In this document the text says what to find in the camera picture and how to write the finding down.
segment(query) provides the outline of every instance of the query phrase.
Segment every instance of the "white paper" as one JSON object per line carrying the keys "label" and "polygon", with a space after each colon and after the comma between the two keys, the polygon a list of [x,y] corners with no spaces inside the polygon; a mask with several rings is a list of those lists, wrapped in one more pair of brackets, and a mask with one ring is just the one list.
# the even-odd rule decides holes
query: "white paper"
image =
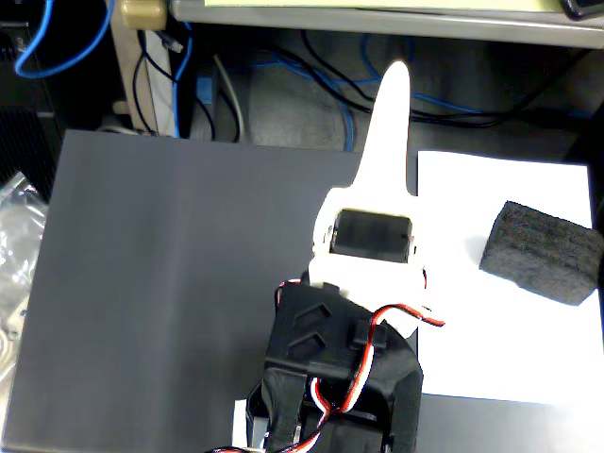
{"label": "white paper", "polygon": [[552,404],[602,398],[597,292],[571,307],[478,269],[508,200],[589,227],[586,168],[431,151],[418,159],[429,297],[446,321],[420,326],[423,392]]}
{"label": "white paper", "polygon": [[231,445],[238,448],[247,448],[247,422],[245,419],[244,399],[236,399],[233,409],[233,432],[231,433]]}

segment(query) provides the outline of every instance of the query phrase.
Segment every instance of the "clear plastic bag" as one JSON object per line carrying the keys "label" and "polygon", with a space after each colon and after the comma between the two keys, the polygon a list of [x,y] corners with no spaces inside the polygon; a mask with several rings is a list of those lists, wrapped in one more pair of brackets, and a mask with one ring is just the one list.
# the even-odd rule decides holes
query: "clear plastic bag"
{"label": "clear plastic bag", "polygon": [[0,382],[17,359],[47,212],[21,173],[0,190]]}

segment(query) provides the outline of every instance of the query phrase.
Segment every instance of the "black foam block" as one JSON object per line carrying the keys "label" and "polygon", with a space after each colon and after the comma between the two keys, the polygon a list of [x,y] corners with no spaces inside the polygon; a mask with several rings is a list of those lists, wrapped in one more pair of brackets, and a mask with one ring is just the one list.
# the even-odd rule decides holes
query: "black foam block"
{"label": "black foam block", "polygon": [[578,305],[597,285],[603,252],[604,238],[597,231],[508,201],[495,220],[480,269]]}

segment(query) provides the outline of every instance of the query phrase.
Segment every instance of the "dark gray surface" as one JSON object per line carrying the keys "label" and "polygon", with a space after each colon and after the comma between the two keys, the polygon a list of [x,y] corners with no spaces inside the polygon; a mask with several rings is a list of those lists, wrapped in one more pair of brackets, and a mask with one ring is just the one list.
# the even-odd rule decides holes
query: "dark gray surface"
{"label": "dark gray surface", "polygon": [[[358,158],[69,132],[6,450],[228,444],[233,401],[260,376],[273,290],[307,265],[316,212]],[[590,451],[553,442],[564,420],[544,406],[425,395],[417,451]]]}

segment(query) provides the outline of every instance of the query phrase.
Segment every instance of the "floor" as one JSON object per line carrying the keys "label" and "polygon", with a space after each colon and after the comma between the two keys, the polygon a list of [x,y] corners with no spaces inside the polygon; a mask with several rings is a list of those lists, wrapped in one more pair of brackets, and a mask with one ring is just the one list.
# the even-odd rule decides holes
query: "floor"
{"label": "floor", "polygon": [[[297,30],[275,30],[275,41],[308,61]],[[356,33],[309,33],[315,50],[353,79],[371,78],[361,59],[361,35]],[[408,38],[373,35],[367,55],[381,74],[395,59],[410,66],[413,92],[429,94],[473,109],[509,109],[536,87],[558,64],[566,62],[575,49],[535,45]],[[280,66],[250,67],[271,60],[269,54],[221,56],[240,99],[245,117],[247,143],[302,149],[342,150],[344,119],[336,103],[317,84]],[[592,112],[604,99],[604,56],[592,52],[535,103],[539,106]],[[362,102],[347,86],[339,86],[351,99]],[[375,95],[378,84],[363,85]],[[432,112],[451,110],[413,100],[413,106]],[[232,120],[224,105],[215,107],[219,140],[233,136]],[[197,112],[193,135],[208,134],[206,121]],[[369,115],[353,112],[354,152],[361,152]],[[458,129],[412,124],[409,153],[438,149],[507,158],[560,160],[575,140],[571,132],[509,123],[490,129]]]}

